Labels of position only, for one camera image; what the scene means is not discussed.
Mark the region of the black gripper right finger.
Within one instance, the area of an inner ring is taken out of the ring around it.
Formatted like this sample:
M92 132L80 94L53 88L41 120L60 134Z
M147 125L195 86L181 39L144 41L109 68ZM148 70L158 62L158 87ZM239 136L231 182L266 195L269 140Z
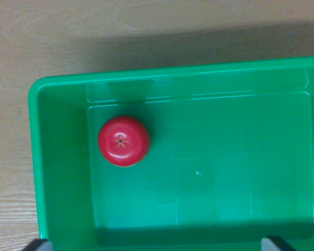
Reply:
M279 236L268 236L261 240L261 251L293 251L293 247Z

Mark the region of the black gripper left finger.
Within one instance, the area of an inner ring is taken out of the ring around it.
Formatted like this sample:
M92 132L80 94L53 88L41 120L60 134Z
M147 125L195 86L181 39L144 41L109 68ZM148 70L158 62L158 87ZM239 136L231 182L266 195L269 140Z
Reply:
M52 251L52 242L44 238L36 238L21 251Z

